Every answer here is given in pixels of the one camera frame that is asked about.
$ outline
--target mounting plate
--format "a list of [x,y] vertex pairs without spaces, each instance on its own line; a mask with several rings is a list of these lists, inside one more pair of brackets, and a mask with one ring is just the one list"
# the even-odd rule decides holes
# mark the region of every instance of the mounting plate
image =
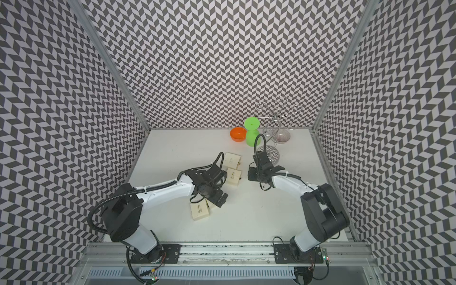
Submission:
[[[181,247],[182,246],[180,244],[164,244],[163,251],[166,253],[166,256],[163,263],[176,264],[177,260],[179,259],[179,255],[181,255]],[[132,264],[151,264],[147,261],[147,258],[145,258],[138,251],[133,252],[130,261]]]
[[312,259],[314,259],[315,263],[323,263],[323,256],[321,254],[321,249],[318,247],[316,248],[316,254],[310,254],[308,257],[304,258],[303,260],[296,261],[291,256],[291,250],[289,244],[275,244],[274,245],[274,258],[275,263],[277,264],[288,264],[288,263],[303,263],[303,264],[311,264]]

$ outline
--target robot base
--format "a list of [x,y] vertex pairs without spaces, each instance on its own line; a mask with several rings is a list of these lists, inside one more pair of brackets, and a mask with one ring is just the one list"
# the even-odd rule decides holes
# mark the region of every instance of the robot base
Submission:
[[150,264],[150,263],[160,263],[163,256],[163,252],[166,253],[164,264],[176,264],[181,254],[181,245],[180,244],[164,244],[163,248],[159,250],[151,250],[148,254],[142,254],[137,249],[133,250],[131,255],[132,264]]
[[277,264],[291,264],[291,263],[323,263],[323,255],[321,249],[315,248],[310,250],[308,253],[301,253],[296,255],[290,244],[275,244],[274,245],[274,258]]

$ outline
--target patterned wall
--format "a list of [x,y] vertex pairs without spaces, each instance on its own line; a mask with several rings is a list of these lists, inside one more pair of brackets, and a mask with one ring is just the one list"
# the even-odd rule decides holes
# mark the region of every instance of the patterned wall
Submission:
[[2,0],[0,21],[0,283],[65,282],[145,131],[63,0]]
[[456,284],[455,10],[381,2],[317,132],[389,284]]
[[366,0],[82,0],[153,128],[312,126]]

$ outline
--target cardboard box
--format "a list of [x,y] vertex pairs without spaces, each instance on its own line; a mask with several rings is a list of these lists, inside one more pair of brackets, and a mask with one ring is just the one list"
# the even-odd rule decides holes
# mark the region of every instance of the cardboard box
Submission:
[[209,209],[207,208],[206,199],[197,204],[190,204],[192,210],[192,218],[194,221],[209,217]]
[[241,178],[242,171],[228,168],[227,174],[226,183],[237,186],[239,184],[239,179]]
[[240,155],[227,152],[225,154],[225,158],[223,159],[222,170],[227,171],[228,168],[237,169],[240,161]]

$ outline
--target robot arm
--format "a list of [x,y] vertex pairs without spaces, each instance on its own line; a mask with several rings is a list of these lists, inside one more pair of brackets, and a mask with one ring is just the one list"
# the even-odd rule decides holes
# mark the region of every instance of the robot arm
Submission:
[[[221,207],[228,194],[220,190],[227,177],[227,173],[216,164],[220,157],[221,166],[223,153],[212,164],[182,171],[175,180],[165,183],[145,187],[132,187],[129,183],[121,185],[113,195],[90,211],[89,226],[109,234],[113,242],[133,246],[149,262],[156,262],[160,258],[162,246],[155,234],[140,224],[141,214],[179,197],[193,195],[190,199],[193,202],[197,194]],[[106,229],[98,228],[93,223],[93,214],[99,208]]]
[[295,260],[303,260],[312,249],[349,225],[349,218],[336,192],[329,184],[321,186],[306,183],[281,166],[274,166],[265,151],[257,152],[254,145],[256,167],[249,168],[249,180],[269,184],[296,198],[300,198],[306,218],[306,227],[290,240],[290,250]]

